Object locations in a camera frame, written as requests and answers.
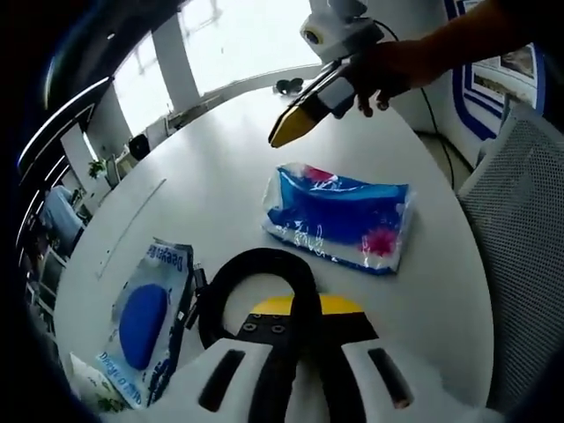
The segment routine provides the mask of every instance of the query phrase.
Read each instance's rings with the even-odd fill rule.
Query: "blue sponge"
[[[123,357],[133,368],[144,370],[149,366],[167,306],[167,291],[154,284],[140,286],[128,298],[119,332]]]

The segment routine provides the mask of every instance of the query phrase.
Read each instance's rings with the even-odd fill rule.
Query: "plastic wrap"
[[[190,245],[155,239],[112,307],[110,335],[104,351],[97,359],[106,377],[132,408],[145,408],[159,399],[176,370],[184,330],[180,316],[192,294],[192,257]],[[132,328],[137,332],[135,336],[142,337],[147,331],[156,331],[151,348],[146,349],[148,360],[144,368],[139,369],[127,354],[128,349],[135,353],[136,346],[126,345],[122,340],[124,333],[121,323],[128,318],[124,310],[131,303],[131,298],[148,286],[164,292],[161,308],[165,311],[159,316],[159,322],[162,323],[154,328],[143,325],[146,316],[151,317],[150,307],[146,310],[140,308],[133,318]]]
[[[386,274],[397,271],[412,197],[409,185],[360,182],[291,163],[269,180],[263,228],[332,262]]]
[[[120,412],[128,408],[120,393],[98,369],[88,366],[72,352],[67,364],[69,385],[82,404],[96,413]]]

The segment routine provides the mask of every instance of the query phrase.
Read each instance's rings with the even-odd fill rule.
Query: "yellow plastic part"
[[[362,308],[355,302],[339,295],[320,294],[321,308],[324,315],[345,315],[349,313],[362,313]],[[268,300],[257,304],[251,315],[290,315],[293,295],[286,297],[270,297]]]
[[[286,111],[284,117],[280,120],[272,139],[271,146],[279,148],[295,139],[303,137],[310,132],[317,122],[312,121],[306,112],[299,106],[293,107]]]

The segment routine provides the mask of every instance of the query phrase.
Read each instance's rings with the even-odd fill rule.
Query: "ceiling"
[[[102,0],[85,11],[54,58],[48,109],[111,76],[152,29],[177,13],[182,0]]]

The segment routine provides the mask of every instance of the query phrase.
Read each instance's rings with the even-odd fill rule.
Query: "floor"
[[[431,152],[431,155],[436,160],[437,164],[441,168],[442,172],[447,176],[447,179],[450,180],[450,169],[449,169],[449,162],[447,161],[447,157],[442,149],[441,142],[434,138],[434,137],[423,137],[421,136],[421,141],[425,147]],[[452,162],[452,167],[454,170],[455,175],[455,191],[458,192],[460,187],[464,185],[468,176],[470,176],[470,172],[464,165],[464,163],[458,158],[456,153],[447,145],[447,151],[449,152],[450,160]]]

